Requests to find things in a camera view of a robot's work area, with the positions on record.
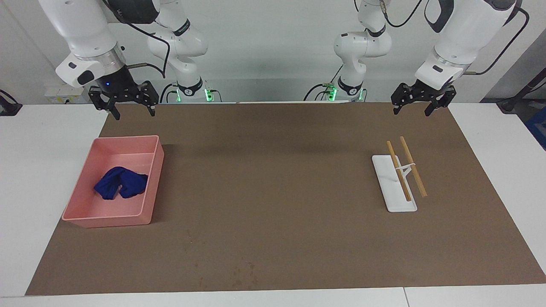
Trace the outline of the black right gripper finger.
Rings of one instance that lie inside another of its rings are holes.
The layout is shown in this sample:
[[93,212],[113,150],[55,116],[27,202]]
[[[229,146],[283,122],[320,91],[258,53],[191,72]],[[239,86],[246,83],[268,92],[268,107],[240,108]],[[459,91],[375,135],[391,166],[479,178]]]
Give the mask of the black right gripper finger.
[[141,84],[141,105],[144,105],[151,116],[156,115],[155,107],[159,103],[159,95],[150,81]]
[[109,98],[108,101],[104,101],[102,95],[103,92],[100,87],[90,86],[88,90],[88,97],[90,98],[90,101],[93,103],[94,107],[97,110],[105,110],[108,113],[111,113],[115,120],[120,120],[121,115],[116,107],[116,99]]

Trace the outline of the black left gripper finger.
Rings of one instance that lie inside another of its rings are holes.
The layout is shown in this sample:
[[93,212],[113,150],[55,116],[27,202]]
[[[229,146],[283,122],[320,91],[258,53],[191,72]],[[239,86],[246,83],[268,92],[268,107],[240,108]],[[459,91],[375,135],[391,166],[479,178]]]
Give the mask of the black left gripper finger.
[[393,113],[398,115],[402,107],[415,102],[415,89],[413,86],[401,83],[391,95]]
[[429,99],[430,103],[424,111],[425,116],[430,116],[433,111],[441,107],[448,107],[455,96],[456,89],[454,86],[448,86],[441,95],[431,95]]

